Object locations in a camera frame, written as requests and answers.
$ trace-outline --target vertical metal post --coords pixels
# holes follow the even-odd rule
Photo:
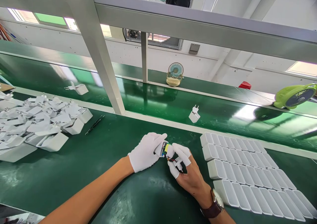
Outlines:
[[[144,83],[148,82],[148,66],[146,63],[148,51],[148,34],[141,32],[141,53],[142,53],[142,79]]]
[[[115,113],[125,112],[94,0],[67,0]]]

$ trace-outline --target electrical box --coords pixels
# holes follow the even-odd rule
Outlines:
[[[188,53],[192,55],[196,55],[198,53],[199,47],[200,47],[200,44],[192,43]]]

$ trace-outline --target watch strap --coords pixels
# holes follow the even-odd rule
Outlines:
[[[222,211],[222,208],[219,207],[219,205],[216,202],[212,202],[212,205],[207,208],[207,209],[201,209],[202,214],[204,214],[204,216],[206,218],[215,218],[217,217]]]

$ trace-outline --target red object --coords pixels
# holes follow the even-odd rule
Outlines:
[[[242,84],[239,85],[239,88],[251,89],[251,84],[249,84],[248,82],[243,81]]]

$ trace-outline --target green fan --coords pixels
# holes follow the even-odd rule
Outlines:
[[[169,66],[168,73],[172,78],[179,78],[183,75],[184,68],[180,63],[175,62]]]
[[[281,89],[275,95],[274,106],[294,109],[309,100],[317,90],[317,84],[293,85]]]

